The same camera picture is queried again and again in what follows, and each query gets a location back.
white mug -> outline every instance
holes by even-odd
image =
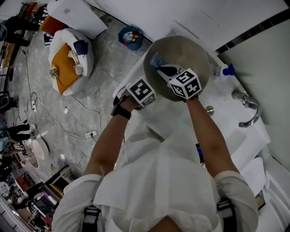
[[[77,75],[82,75],[83,73],[83,68],[81,64],[77,64],[76,66],[73,66],[75,72]]]

hand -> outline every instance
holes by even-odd
[[[122,94],[122,98],[124,96],[129,96],[129,95],[130,95],[130,93],[126,90]],[[136,100],[133,97],[129,97],[124,102],[121,103],[121,107],[124,108],[125,110],[129,111],[129,112],[132,112],[138,106],[139,106],[138,102],[136,102]]]

white bottle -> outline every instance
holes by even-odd
[[[227,66],[226,64],[219,66],[213,70],[213,79],[214,80],[223,80],[225,81],[229,76],[235,75],[235,69],[232,64]]]

gray marble floor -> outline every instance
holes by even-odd
[[[95,56],[94,69],[86,87],[74,95],[85,107],[100,113],[101,127],[100,132],[95,136],[96,140],[111,118],[114,90],[150,46],[149,42],[143,40],[143,45],[138,51],[130,51],[119,43],[117,38],[118,32],[124,25],[107,15],[103,15],[101,18],[109,29],[92,41]],[[16,108],[13,111],[10,110],[5,117],[8,126],[28,119],[30,124],[37,125],[36,133],[48,131],[43,139],[51,152],[47,159],[39,161],[38,169],[33,168],[27,162],[25,170],[37,182],[40,178],[49,179],[67,163],[73,168],[76,175],[80,175],[87,165],[95,142],[93,140],[78,141],[58,129],[59,124],[57,127],[52,120],[42,117],[49,117],[47,114],[49,112],[63,126],[64,130],[85,138],[87,132],[99,129],[99,115],[85,110],[73,97],[62,96],[53,90],[50,80],[47,78],[50,70],[49,49],[44,46],[42,32],[38,31],[33,36],[30,46],[22,47],[22,49],[27,53],[32,99],[36,98],[33,93],[35,92],[39,105],[37,113],[35,113],[31,110],[30,102],[26,104],[30,98],[26,57],[22,51],[19,51],[14,64],[14,78],[8,86],[11,96],[19,99],[19,110]],[[67,114],[64,114],[65,107],[68,108]],[[125,136],[129,134],[130,129],[126,130]],[[65,156],[65,160],[60,158],[61,154]]]

blue brush bristles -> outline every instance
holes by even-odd
[[[160,66],[165,65],[165,64],[167,63],[162,59],[159,52],[155,52],[152,59],[150,60],[150,65],[158,69]]]

